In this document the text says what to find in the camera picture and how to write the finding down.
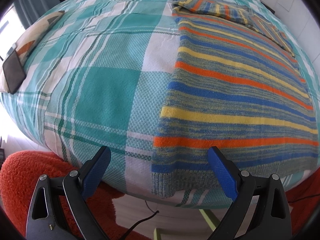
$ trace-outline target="orange rug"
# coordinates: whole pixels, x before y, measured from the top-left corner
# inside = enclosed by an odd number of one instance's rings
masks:
[[[39,176],[47,174],[51,178],[62,177],[71,170],[76,170],[76,168],[54,153],[21,151],[10,155],[5,160],[0,172],[1,197],[6,214],[23,236],[26,235],[28,210]],[[91,212],[112,240],[119,239],[127,231],[127,228],[116,224],[116,211],[112,203],[113,198],[123,195],[101,182],[95,194],[87,200]],[[61,198],[61,204],[72,233],[82,237],[66,198]],[[126,240],[150,239],[137,232],[131,232]]]
[[[320,202],[320,168],[300,185],[286,192],[291,211],[292,233],[303,225]]]

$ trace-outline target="black phone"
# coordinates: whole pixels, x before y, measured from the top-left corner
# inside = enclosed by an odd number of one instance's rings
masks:
[[[4,60],[2,68],[9,92],[14,94],[27,76],[16,50]]]

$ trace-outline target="teal plaid blanket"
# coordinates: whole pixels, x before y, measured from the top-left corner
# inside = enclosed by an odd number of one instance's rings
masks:
[[[319,80],[292,34],[259,0],[225,1],[249,7],[286,33],[319,121]],[[26,62],[19,91],[0,97],[19,129],[75,166],[109,146],[103,180],[130,195],[183,207],[228,206],[219,188],[181,190],[167,199],[151,192],[153,138],[180,38],[171,1],[67,0],[48,13],[58,10],[66,13]],[[283,177],[285,188],[311,169]]]

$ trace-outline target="striped sweater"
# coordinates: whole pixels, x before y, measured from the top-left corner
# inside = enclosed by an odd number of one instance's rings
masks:
[[[180,47],[154,138],[153,193],[219,187],[211,146],[255,176],[315,166],[315,112],[285,34],[222,0],[172,5]]]

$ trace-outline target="black cable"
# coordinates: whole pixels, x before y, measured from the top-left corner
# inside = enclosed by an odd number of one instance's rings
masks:
[[[295,202],[298,202],[298,201],[300,201],[300,200],[304,200],[304,199],[306,199],[306,198],[313,198],[313,197],[318,197],[318,196],[320,196],[320,194],[315,194],[315,195],[306,196],[306,197],[299,198],[299,199],[294,200],[294,201],[288,201],[288,203],[289,203],[289,204],[290,204],[290,203],[295,203]]]
[[[141,220],[139,220],[138,222],[136,222],[132,227],[130,227],[130,228],[119,238],[119,240],[124,240],[138,224],[140,224],[140,223],[142,223],[142,222],[144,222],[144,221],[147,221],[147,220],[153,218],[153,217],[154,217],[156,214],[158,214],[158,213],[159,213],[159,210],[157,210],[156,212],[154,212],[154,214],[151,215],[150,217],[141,219]]]
[[[148,203],[147,203],[146,200],[145,200],[145,203],[146,203],[146,205],[147,205],[147,208],[148,208],[152,213],[155,213],[155,212],[148,206]]]

